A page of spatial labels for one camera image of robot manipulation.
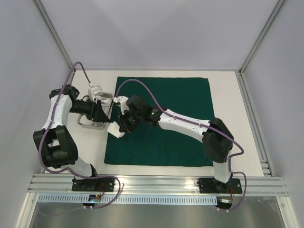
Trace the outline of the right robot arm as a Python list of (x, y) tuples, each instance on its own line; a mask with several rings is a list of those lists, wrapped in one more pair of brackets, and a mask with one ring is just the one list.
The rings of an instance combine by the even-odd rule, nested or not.
[(204, 152), (213, 162), (215, 189), (226, 192), (231, 187), (233, 174), (229, 170), (228, 156), (233, 147), (234, 137), (221, 119), (214, 118), (208, 121), (178, 116), (172, 110), (159, 105), (151, 107), (137, 95), (130, 98), (118, 96), (114, 98), (114, 102), (120, 107), (115, 133), (117, 138), (131, 133), (138, 125), (144, 123), (196, 139), (203, 144)]

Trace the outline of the clear sterile packet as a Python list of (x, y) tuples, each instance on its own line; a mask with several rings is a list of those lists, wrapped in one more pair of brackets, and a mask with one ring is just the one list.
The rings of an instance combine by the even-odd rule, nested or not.
[(112, 100), (110, 98), (101, 98), (100, 102), (101, 102), (101, 106), (110, 107)]

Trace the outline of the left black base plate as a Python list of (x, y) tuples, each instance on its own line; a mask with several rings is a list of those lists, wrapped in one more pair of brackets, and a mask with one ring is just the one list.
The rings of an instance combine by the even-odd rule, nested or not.
[(74, 178), (72, 180), (72, 191), (101, 191), (113, 192), (114, 179), (113, 178), (98, 178), (98, 179), (81, 179)]

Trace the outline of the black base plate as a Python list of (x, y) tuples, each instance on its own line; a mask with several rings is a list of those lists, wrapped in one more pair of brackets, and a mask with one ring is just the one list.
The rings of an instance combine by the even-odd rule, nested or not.
[(74, 178), (72, 180), (72, 191), (101, 191), (113, 192), (114, 179), (113, 178), (98, 178), (98, 179), (81, 179)]
[(243, 193), (240, 179), (232, 178), (227, 183), (222, 183), (214, 178), (199, 178), (197, 180), (199, 192), (202, 194), (241, 194)]

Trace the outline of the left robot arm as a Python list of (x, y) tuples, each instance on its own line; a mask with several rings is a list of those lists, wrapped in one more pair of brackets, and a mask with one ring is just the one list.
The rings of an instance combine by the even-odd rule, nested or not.
[(93, 165), (83, 161), (78, 155), (77, 145), (67, 128), (70, 113), (84, 115), (93, 125), (108, 123), (109, 117), (104, 107), (110, 102), (96, 98), (78, 99), (80, 92), (72, 85), (50, 92), (51, 108), (46, 123), (41, 130), (33, 133), (39, 161), (51, 173), (68, 171), (88, 190), (98, 188), (100, 180)]

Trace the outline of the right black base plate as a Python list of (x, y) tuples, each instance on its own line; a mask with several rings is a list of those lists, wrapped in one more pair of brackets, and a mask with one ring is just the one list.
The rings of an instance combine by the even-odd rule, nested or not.
[(199, 178), (197, 180), (199, 192), (202, 194), (241, 194), (243, 193), (240, 179), (232, 178), (227, 183), (222, 183), (214, 178)]

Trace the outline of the white gauze pad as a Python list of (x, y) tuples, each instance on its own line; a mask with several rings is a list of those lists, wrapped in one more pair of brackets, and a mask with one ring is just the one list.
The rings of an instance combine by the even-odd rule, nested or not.
[(107, 132), (116, 138), (121, 138), (124, 136), (124, 132), (120, 132), (120, 126), (117, 122), (109, 123), (107, 127)]

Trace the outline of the stainless steel instrument tray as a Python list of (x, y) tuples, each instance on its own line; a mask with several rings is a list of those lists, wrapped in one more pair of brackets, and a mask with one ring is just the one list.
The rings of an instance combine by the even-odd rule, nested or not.
[[(110, 111), (113, 103), (113, 95), (111, 93), (101, 93), (93, 98), (97, 104), (100, 102), (100, 107), (108, 119), (110, 119)], [(103, 130), (108, 122), (96, 121), (94, 118), (88, 119), (85, 114), (80, 114), (77, 119), (77, 124), (83, 128)]]

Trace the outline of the green surgical drape cloth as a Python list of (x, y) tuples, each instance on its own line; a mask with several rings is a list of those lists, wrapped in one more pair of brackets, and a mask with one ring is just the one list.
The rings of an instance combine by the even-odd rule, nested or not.
[[(138, 95), (150, 106), (156, 101), (164, 107), (191, 118), (211, 120), (214, 109), (206, 78), (118, 77), (115, 92)], [(111, 165), (212, 166), (203, 144), (181, 133), (140, 124), (122, 138), (107, 137), (104, 162)]]

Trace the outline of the aluminium front rail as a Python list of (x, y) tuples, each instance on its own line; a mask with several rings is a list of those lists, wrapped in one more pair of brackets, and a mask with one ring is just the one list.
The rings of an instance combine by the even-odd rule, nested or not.
[[(34, 174), (28, 188), (29, 193), (73, 193), (71, 174)], [(114, 181), (115, 194), (120, 182), (124, 195), (200, 195), (198, 176), (147, 176), (118, 175)], [(287, 197), (288, 192), (281, 177), (243, 177), (235, 176), (238, 183), (231, 184), (237, 196), (278, 196)]]

